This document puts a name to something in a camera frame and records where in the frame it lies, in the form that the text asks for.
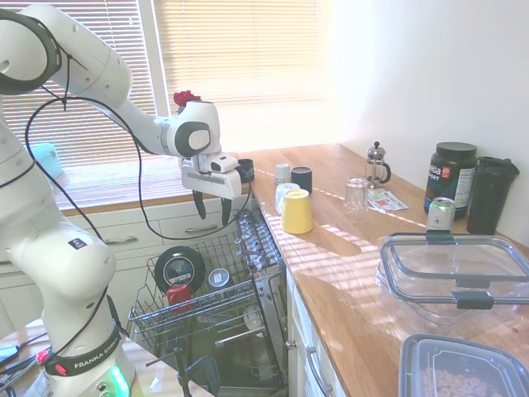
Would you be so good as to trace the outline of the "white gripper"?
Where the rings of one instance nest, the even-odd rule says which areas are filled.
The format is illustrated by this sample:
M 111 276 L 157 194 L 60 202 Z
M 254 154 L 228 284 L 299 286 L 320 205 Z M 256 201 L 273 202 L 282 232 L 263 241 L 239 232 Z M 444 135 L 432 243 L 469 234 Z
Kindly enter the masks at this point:
M 181 161 L 182 184 L 186 189 L 193 191 L 193 201 L 202 220 L 207 216 L 203 201 L 203 194 L 210 194 L 221 198 L 222 225 L 229 222 L 232 209 L 232 199 L 241 195 L 241 177 L 236 170 L 226 173 L 207 172 L 200 173 L 192 167 L 191 160 Z

